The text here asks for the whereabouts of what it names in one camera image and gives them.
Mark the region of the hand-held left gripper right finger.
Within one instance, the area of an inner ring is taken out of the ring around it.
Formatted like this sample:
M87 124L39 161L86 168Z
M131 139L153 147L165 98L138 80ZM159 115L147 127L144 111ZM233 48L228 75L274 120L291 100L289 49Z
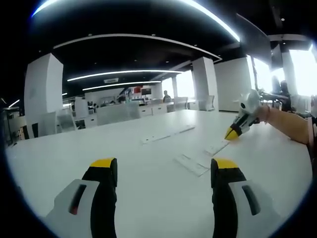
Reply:
M215 238L268 238L280 216L271 196L231 160L211 160Z

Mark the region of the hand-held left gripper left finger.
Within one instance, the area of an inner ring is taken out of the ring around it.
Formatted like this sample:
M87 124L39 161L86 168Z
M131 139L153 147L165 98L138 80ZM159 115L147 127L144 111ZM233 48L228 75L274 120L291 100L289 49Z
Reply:
M59 238L114 238L117 159L94 161L54 199L45 223Z

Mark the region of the person's right hand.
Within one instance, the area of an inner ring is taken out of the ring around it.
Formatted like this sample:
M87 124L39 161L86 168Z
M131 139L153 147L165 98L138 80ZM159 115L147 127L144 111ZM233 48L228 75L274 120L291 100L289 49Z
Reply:
M268 115L269 107L268 106L260 106L256 110L256 117L259 121L266 121Z

